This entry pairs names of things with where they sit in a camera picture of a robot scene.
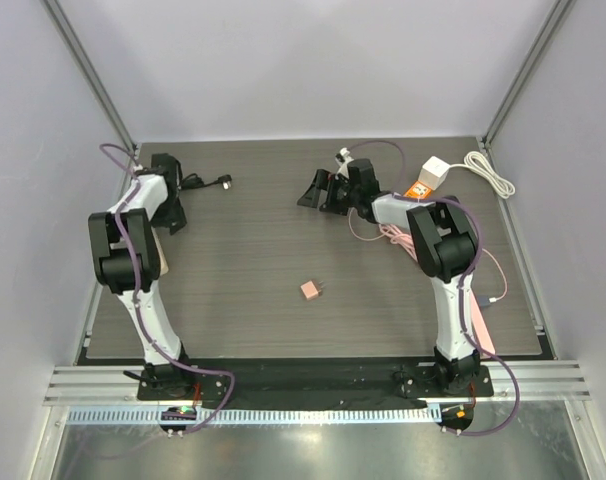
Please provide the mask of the beige red power strip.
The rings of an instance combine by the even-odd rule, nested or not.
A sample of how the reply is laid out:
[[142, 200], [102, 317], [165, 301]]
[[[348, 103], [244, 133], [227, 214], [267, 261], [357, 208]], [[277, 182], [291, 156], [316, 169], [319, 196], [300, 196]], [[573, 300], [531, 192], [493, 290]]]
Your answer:
[[154, 236], [154, 240], [155, 240], [155, 245], [157, 248], [157, 252], [158, 252], [158, 256], [159, 256], [159, 261], [160, 261], [160, 275], [166, 275], [169, 272], [169, 266], [167, 263], [167, 259], [166, 256], [164, 254], [164, 250], [162, 248], [161, 245], [161, 241], [159, 239], [159, 236], [157, 234], [157, 231], [155, 229], [152, 230], [153, 236]]

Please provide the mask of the orange power adapter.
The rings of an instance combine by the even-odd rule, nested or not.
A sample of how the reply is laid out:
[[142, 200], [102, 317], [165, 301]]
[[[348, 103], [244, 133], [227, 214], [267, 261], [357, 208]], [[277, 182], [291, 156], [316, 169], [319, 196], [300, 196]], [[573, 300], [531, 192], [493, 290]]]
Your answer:
[[432, 190], [427, 185], [420, 181], [416, 181], [405, 191], [403, 196], [411, 199], [423, 200], [428, 198], [431, 193]]

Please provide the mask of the white cube socket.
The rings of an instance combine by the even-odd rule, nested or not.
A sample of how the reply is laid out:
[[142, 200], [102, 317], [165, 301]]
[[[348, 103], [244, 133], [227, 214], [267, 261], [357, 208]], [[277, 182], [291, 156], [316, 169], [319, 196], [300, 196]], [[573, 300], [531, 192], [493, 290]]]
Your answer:
[[451, 165], [437, 156], [431, 156], [424, 162], [419, 173], [418, 181], [434, 191], [445, 181]]

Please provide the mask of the pink plug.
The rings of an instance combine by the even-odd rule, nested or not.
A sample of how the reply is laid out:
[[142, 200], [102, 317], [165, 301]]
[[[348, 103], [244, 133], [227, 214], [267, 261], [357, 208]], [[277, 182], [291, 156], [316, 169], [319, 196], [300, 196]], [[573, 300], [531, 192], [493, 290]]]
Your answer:
[[300, 285], [300, 291], [306, 301], [312, 301], [322, 296], [323, 284], [315, 280], [309, 280]]

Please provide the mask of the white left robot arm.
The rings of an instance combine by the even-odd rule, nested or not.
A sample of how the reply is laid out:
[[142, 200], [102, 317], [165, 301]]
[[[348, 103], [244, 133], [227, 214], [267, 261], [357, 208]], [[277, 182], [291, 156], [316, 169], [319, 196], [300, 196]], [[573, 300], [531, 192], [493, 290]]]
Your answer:
[[195, 375], [177, 365], [187, 355], [160, 295], [164, 260], [155, 230], [175, 234], [187, 223], [179, 199], [182, 167], [167, 153], [154, 154], [150, 167], [129, 175], [130, 187], [117, 204], [88, 218], [94, 271], [128, 311], [143, 345], [143, 371], [125, 373], [139, 382], [138, 397], [181, 400], [193, 392]]

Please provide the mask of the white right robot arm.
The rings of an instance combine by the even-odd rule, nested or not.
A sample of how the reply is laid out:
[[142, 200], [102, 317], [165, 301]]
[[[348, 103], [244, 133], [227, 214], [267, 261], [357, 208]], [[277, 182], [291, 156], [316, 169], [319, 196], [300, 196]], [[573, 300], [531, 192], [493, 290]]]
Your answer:
[[449, 396], [467, 390], [480, 374], [480, 348], [471, 335], [471, 282], [481, 246], [470, 212], [454, 197], [420, 200], [383, 191], [365, 158], [346, 161], [336, 173], [317, 170], [297, 204], [336, 215], [355, 211], [369, 223], [410, 233], [436, 304], [435, 386]]

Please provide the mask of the pink power strip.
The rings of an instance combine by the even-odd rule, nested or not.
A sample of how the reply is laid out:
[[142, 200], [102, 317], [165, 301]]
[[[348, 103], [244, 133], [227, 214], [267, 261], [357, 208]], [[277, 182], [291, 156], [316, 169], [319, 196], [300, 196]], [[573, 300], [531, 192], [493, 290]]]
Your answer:
[[485, 323], [482, 311], [475, 297], [471, 299], [471, 314], [472, 314], [472, 326], [477, 344], [482, 350], [495, 354], [496, 350], [494, 343], [489, 334], [489, 330]]

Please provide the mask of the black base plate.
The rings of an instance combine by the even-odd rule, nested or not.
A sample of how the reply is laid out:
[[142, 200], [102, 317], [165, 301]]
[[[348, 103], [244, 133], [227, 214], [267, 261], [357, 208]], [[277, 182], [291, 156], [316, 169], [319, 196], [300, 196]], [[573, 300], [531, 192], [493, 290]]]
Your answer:
[[190, 371], [174, 365], [145, 365], [124, 374], [139, 383], [140, 399], [186, 398], [198, 391], [212, 401], [234, 387], [242, 395], [283, 392], [340, 393], [359, 391], [407, 399], [427, 397], [488, 398], [494, 394], [485, 365], [465, 367], [462, 374], [427, 358], [283, 358], [210, 359]]

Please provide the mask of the aluminium front rail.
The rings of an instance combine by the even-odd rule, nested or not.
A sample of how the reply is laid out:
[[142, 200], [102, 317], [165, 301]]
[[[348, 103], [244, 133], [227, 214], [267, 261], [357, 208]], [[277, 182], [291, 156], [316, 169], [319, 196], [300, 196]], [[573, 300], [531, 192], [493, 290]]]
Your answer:
[[230, 409], [311, 410], [415, 408], [421, 402], [480, 402], [586, 399], [590, 393], [574, 361], [486, 362], [464, 387], [444, 390], [431, 364], [383, 359], [351, 362], [241, 361], [236, 378], [201, 374], [184, 383], [160, 385], [135, 366], [58, 367], [46, 390], [47, 405], [190, 403], [214, 407], [223, 397]]

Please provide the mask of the left aluminium frame post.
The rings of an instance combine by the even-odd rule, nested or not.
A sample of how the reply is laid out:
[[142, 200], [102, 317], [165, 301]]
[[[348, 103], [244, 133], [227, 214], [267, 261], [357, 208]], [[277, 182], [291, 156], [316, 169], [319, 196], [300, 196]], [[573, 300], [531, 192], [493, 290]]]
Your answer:
[[137, 143], [129, 133], [61, 3], [57, 0], [41, 0], [40, 4], [48, 14], [50, 21], [63, 40], [82, 77], [94, 98], [97, 100], [121, 144], [126, 147], [129, 152], [135, 152]]

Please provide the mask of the aluminium frame post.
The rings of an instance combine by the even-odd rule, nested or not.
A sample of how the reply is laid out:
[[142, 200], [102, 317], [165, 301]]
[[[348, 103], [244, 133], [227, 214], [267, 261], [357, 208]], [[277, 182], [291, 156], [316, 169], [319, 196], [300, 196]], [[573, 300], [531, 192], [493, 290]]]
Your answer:
[[57, 0], [41, 0], [40, 4], [48, 14], [50, 21], [63, 40], [82, 77], [94, 98], [97, 100], [121, 144], [126, 147], [129, 152], [135, 152], [137, 143], [129, 133], [61, 3]]
[[516, 105], [522, 92], [533, 78], [536, 69], [554, 38], [561, 29], [565, 19], [574, 7], [575, 0], [556, 0], [549, 13], [534, 37], [527, 54], [519, 66], [510, 86], [494, 114], [486, 132], [478, 138], [480, 146], [489, 151], [492, 142], [497, 138], [512, 109]]

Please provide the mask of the right aluminium frame post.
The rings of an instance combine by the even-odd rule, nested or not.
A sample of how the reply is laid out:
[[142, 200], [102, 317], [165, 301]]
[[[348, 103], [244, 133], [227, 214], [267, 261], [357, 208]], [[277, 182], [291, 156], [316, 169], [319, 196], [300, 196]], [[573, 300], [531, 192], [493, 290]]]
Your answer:
[[519, 66], [510, 86], [494, 114], [486, 132], [478, 138], [480, 146], [489, 151], [492, 142], [497, 138], [512, 109], [516, 105], [522, 92], [533, 78], [536, 69], [554, 38], [561, 29], [565, 19], [574, 7], [575, 0], [556, 0], [549, 13], [534, 37], [527, 54]]

